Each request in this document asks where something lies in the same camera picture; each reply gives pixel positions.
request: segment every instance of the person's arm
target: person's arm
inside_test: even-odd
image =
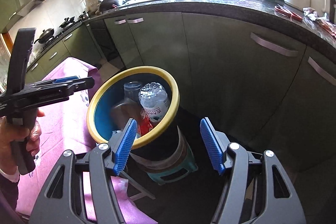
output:
[[[38,111],[38,117],[43,117],[44,113]],[[8,124],[3,117],[0,121],[0,191],[9,205],[16,209],[18,200],[19,173],[16,163],[12,157],[11,142],[18,141],[30,135],[26,149],[35,156],[40,150],[41,128],[36,121],[34,128],[29,129]]]

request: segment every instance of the scissors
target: scissors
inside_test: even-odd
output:
[[[297,20],[299,22],[302,22],[303,18],[301,16],[299,16],[298,14],[295,14],[293,12],[291,12],[290,10],[287,10],[281,6],[275,6],[274,7],[275,11],[286,16],[286,17],[289,17],[290,19],[293,19],[293,20]]]

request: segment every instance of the cabinet handle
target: cabinet handle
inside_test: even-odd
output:
[[[119,20],[119,21],[115,21],[114,24],[123,24],[126,23],[126,19],[123,20]]]
[[[57,52],[55,52],[52,56],[50,56],[49,60],[52,59],[56,54]]]
[[[325,80],[327,80],[330,84],[336,85],[336,79],[332,77],[329,73],[327,73],[323,68],[321,68],[313,58],[308,58],[308,63],[313,67],[313,69],[321,75]]]
[[[16,12],[14,12],[14,13],[9,17],[8,20],[11,20],[11,18],[12,18],[13,16],[15,16],[15,15],[16,15]]]
[[[38,63],[34,65],[34,67],[31,68],[31,71],[33,71],[37,67]]]
[[[72,37],[72,33],[71,33],[70,35],[68,35],[68,36],[64,39],[64,41],[67,40],[67,39],[69,39],[70,37]]]
[[[143,18],[127,20],[127,23],[139,23],[139,22],[143,22]]]
[[[281,47],[279,45],[276,45],[272,42],[269,42],[265,39],[262,39],[261,37],[257,36],[255,33],[251,32],[251,38],[260,46],[263,46],[265,48],[270,49],[271,51],[280,53],[284,56],[289,56],[289,57],[296,57],[298,56],[299,52],[298,51],[293,51],[286,49],[284,47]]]

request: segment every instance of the silver bolt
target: silver bolt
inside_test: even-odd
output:
[[[233,149],[233,150],[237,150],[237,149],[239,149],[239,144],[237,144],[237,143],[230,143],[230,148],[231,149]]]
[[[98,148],[100,150],[106,150],[109,147],[109,145],[107,143],[101,143]]]
[[[71,154],[72,154],[72,151],[71,151],[71,150],[65,150],[65,151],[63,152],[63,156],[64,156],[64,157],[69,157],[69,156],[71,156]]]
[[[265,155],[266,155],[267,157],[273,157],[273,156],[274,156],[274,153],[273,153],[273,151],[271,151],[271,150],[266,150],[266,151],[265,151]]]

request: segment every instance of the countertop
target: countertop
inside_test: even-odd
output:
[[[112,9],[104,15],[90,17],[74,25],[40,52],[27,69],[29,70],[52,46],[82,24],[110,17],[148,12],[196,13],[242,20],[292,37],[312,47],[336,64],[336,40],[327,31],[304,17],[303,12],[285,5],[286,8],[303,17],[303,22],[298,22],[275,12],[275,5],[275,2],[267,0],[154,0],[134,3]]]

